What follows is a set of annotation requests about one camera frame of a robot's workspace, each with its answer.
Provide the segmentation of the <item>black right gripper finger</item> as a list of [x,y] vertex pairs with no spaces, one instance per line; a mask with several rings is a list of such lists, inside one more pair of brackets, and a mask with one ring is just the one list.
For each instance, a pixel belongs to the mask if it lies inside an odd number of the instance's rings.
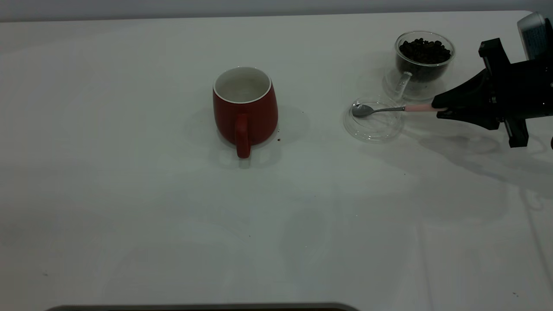
[[498,130],[500,125],[496,117],[478,109],[448,109],[437,112],[437,118],[474,124],[487,130]]
[[461,85],[438,94],[432,101],[433,108],[489,108],[492,106],[493,83],[488,70],[480,71],[476,76]]

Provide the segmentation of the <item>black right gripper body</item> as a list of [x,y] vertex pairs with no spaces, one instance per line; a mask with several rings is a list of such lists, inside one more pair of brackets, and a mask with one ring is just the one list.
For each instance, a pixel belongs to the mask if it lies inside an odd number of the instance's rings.
[[552,42],[534,59],[511,63],[500,39],[483,41],[486,116],[503,122],[512,148],[527,147],[527,119],[552,116]]

